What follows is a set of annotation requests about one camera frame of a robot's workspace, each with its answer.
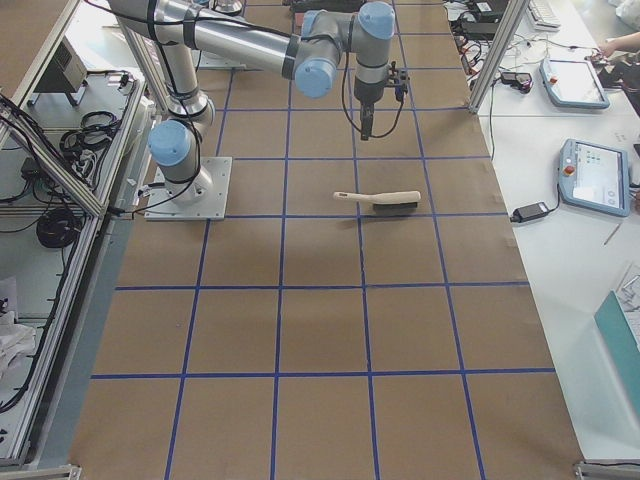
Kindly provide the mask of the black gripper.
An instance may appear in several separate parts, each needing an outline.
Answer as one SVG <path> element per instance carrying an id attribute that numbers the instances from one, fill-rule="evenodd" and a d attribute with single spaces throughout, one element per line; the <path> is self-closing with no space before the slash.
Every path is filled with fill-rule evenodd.
<path id="1" fill-rule="evenodd" d="M 388 85 L 388 80 L 383 79 L 378 82 L 368 83 L 359 77 L 354 80 L 353 94 L 360 102 L 360 139 L 368 140 L 372 135 L 375 106 L 384 95 L 384 90 Z"/>

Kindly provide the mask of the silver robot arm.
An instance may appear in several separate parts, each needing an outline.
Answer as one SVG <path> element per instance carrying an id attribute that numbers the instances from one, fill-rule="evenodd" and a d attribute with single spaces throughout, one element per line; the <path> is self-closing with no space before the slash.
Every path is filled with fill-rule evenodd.
<path id="1" fill-rule="evenodd" d="M 389 52 L 395 12 L 385 2 L 368 2 L 355 13 L 308 11 L 298 35 L 192 1 L 111 1 L 108 6 L 125 27 L 151 40 L 159 56 L 169 117 L 151 131 L 149 147 L 168 200 L 178 206 L 199 203 L 213 186 L 201 163 L 201 144 L 215 109 L 199 86 L 192 51 L 278 73 L 309 98 L 328 94 L 338 66 L 355 55 L 354 95 L 363 140 L 372 138 L 375 105 L 393 84 Z"/>

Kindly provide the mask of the person hand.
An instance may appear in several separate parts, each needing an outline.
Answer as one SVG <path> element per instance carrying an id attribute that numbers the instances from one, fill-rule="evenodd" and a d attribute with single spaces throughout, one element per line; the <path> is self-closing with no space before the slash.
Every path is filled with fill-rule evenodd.
<path id="1" fill-rule="evenodd" d="M 616 51 L 622 51 L 616 38 L 606 39 L 599 45 L 599 52 L 606 58 L 609 58 Z"/>

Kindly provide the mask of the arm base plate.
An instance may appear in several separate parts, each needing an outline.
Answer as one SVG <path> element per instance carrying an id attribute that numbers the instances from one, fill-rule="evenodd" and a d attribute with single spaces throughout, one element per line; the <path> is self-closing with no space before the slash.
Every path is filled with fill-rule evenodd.
<path id="1" fill-rule="evenodd" d="M 227 59 L 217 54 L 202 51 L 193 51 L 194 65 L 199 70 L 233 70 L 245 69 L 244 63 Z"/>
<path id="2" fill-rule="evenodd" d="M 162 186 L 149 196 L 151 208 L 144 211 L 149 221 L 196 221 L 225 218 L 229 183 L 232 170 L 231 157 L 202 157 L 200 173 L 182 193 L 183 185 L 165 183 L 159 167 L 155 182 Z"/>

